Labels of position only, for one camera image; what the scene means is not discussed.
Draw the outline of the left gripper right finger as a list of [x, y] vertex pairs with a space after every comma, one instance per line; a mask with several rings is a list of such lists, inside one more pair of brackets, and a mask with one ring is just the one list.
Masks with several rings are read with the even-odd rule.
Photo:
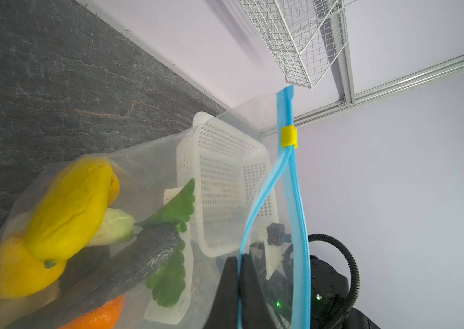
[[276, 328], [263, 295], [251, 255], [244, 254], [240, 264], [241, 328]]

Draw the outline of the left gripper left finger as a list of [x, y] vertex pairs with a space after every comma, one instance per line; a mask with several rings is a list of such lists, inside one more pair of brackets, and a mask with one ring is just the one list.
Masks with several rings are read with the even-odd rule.
[[236, 257], [226, 259], [210, 314], [204, 329], [237, 329], [239, 275]]

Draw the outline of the green leafy toy vegetable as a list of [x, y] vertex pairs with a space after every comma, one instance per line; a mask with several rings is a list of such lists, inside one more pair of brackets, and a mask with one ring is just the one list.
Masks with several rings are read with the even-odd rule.
[[196, 181], [192, 178], [160, 210], [139, 223], [143, 233], [162, 224], [171, 228], [171, 233], [163, 237], [169, 243], [165, 262], [145, 281], [145, 286], [152, 292], [152, 299], [160, 307], [173, 307], [187, 286], [183, 255], [186, 242], [181, 234], [187, 232], [190, 217], [195, 211], [195, 187]]

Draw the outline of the dark green toy cucumber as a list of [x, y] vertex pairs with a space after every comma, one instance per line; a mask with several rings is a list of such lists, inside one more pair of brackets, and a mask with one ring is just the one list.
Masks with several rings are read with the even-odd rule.
[[59, 299], [26, 315], [8, 328], [60, 328], [122, 296], [165, 262], [171, 228], [162, 224], [141, 233], [135, 242], [81, 280]]

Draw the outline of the clear zip top bag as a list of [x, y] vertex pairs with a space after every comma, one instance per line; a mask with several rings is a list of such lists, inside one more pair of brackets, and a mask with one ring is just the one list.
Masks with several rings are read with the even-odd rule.
[[308, 328], [293, 98], [49, 166], [0, 230], [0, 328]]

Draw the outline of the orange toy carrot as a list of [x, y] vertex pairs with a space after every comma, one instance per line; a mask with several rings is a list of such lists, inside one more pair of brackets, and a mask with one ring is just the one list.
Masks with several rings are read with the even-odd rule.
[[124, 306], [125, 295], [60, 327], [60, 329], [112, 329], [118, 323]]

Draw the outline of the white toy radish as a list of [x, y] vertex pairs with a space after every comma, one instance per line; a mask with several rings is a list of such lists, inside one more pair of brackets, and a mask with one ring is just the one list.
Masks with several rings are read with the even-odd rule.
[[87, 247], [112, 245], [134, 237], [134, 217], [116, 208], [107, 208], [102, 224]]

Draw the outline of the white plastic perforated basket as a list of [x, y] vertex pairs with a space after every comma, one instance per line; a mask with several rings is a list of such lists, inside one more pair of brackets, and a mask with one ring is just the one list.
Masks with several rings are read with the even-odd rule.
[[266, 147], [206, 112], [176, 148], [177, 184], [195, 180], [192, 240], [215, 258], [240, 248], [251, 208], [270, 173]]

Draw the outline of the orange yellow toy fruit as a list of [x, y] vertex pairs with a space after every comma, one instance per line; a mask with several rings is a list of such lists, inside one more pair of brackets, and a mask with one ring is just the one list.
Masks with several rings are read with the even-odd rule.
[[108, 189], [108, 206], [111, 206], [119, 197], [120, 183], [115, 172], [112, 173], [111, 183]]

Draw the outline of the yellow toy banana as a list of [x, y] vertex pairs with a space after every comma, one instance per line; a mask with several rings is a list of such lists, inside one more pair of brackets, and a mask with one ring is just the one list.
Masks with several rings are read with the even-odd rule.
[[28, 253], [51, 269], [81, 251], [101, 226], [112, 175], [105, 158], [85, 156], [67, 165], [32, 213], [25, 233]]

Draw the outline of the yellow toy lemon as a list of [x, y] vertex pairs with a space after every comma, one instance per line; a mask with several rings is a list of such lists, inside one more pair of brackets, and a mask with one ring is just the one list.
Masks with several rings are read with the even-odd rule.
[[12, 234], [0, 243], [0, 298], [31, 296], [53, 284], [63, 274], [67, 261], [48, 269], [26, 250], [23, 232]]

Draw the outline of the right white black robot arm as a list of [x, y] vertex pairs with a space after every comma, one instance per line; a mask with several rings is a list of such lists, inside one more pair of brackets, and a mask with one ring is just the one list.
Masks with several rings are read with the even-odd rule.
[[[251, 244], [263, 294], [277, 328], [289, 328], [294, 288], [294, 248], [285, 226], [273, 223], [262, 228], [258, 242]], [[351, 277], [339, 274], [329, 263], [310, 255], [311, 328], [377, 328], [365, 314], [354, 308], [359, 296], [358, 265], [349, 249], [326, 234], [310, 234], [309, 242], [335, 247], [348, 263]]]

